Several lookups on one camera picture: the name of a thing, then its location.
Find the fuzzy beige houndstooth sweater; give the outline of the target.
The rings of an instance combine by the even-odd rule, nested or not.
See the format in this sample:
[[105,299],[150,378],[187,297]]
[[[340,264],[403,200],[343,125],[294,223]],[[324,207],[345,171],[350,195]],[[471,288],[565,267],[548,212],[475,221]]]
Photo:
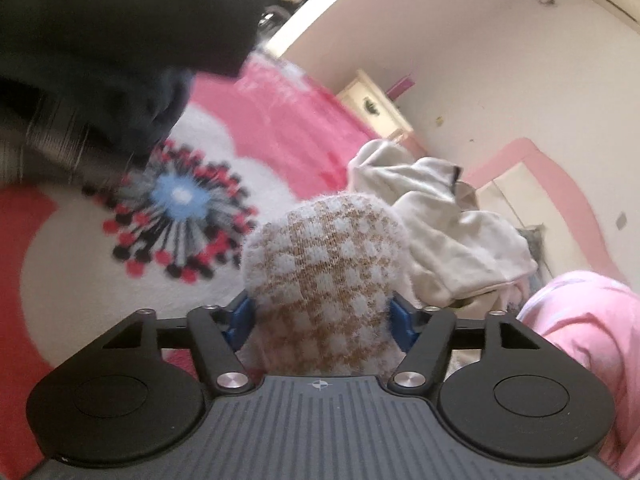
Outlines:
[[412,295],[408,235],[368,194],[301,203],[244,242],[241,273],[255,326],[239,352],[252,372],[390,376],[404,352],[390,300]]

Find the pink headboard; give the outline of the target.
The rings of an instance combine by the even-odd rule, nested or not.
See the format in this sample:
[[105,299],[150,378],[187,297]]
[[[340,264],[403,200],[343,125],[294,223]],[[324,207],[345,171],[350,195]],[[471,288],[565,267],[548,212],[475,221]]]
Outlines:
[[526,138],[516,139],[463,180],[476,188],[480,206],[498,212],[517,228],[542,234],[545,281],[574,270],[590,270],[626,284],[608,253],[590,203],[554,160]]

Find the beige crumpled jacket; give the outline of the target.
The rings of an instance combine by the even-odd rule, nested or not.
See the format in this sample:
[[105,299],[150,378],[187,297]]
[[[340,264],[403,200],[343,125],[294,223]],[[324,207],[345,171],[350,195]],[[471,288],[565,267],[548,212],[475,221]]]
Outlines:
[[452,162],[416,159],[399,144],[374,140],[348,163],[347,188],[379,198],[404,226],[409,280],[421,304],[460,308],[464,318],[516,311],[537,263],[509,220],[476,206],[460,174]]

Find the pink floral bed blanket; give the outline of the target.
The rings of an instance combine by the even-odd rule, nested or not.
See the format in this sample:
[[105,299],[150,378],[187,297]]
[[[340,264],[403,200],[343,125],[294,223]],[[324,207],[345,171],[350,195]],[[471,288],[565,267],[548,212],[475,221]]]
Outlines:
[[256,54],[238,79],[198,78],[118,185],[1,185],[2,477],[40,463],[25,403],[41,377],[135,310],[178,318],[233,298],[243,236],[341,191],[372,138],[295,65]]

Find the black folded garment on pile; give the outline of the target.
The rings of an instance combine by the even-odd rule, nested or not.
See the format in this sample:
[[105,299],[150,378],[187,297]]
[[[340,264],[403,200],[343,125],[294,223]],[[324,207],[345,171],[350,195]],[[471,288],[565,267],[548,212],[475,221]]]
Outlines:
[[168,137],[198,72],[233,78],[268,0],[1,0],[1,73],[74,104],[119,151]]

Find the pink quilt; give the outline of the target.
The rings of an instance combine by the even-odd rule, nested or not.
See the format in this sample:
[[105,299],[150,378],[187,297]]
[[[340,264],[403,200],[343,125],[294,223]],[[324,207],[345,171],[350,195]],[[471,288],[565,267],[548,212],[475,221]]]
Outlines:
[[639,295],[589,271],[562,274],[526,302],[518,320],[602,380],[615,403],[600,457],[639,477]]

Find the pink cup on cabinet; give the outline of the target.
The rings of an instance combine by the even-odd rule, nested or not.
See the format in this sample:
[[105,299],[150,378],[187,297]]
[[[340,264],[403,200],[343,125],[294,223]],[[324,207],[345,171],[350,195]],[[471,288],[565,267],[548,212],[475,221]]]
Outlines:
[[392,102],[395,102],[400,96],[402,96],[406,91],[411,89],[413,86],[414,86],[413,79],[409,75],[403,76],[386,91],[386,96]]

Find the plaid folded garment under pile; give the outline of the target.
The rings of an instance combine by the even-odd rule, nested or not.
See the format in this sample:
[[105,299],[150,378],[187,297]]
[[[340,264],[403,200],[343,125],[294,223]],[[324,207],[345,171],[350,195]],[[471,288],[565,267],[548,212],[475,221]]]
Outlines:
[[149,157],[121,153],[65,101],[42,94],[1,101],[1,184],[52,181],[111,188]]

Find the cream bedside cabinet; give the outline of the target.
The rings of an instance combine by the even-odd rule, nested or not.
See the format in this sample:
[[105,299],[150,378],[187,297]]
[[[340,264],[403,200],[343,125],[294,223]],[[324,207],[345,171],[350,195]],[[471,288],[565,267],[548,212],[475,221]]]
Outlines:
[[413,134],[412,125],[364,70],[356,71],[337,99],[382,139],[400,141]]

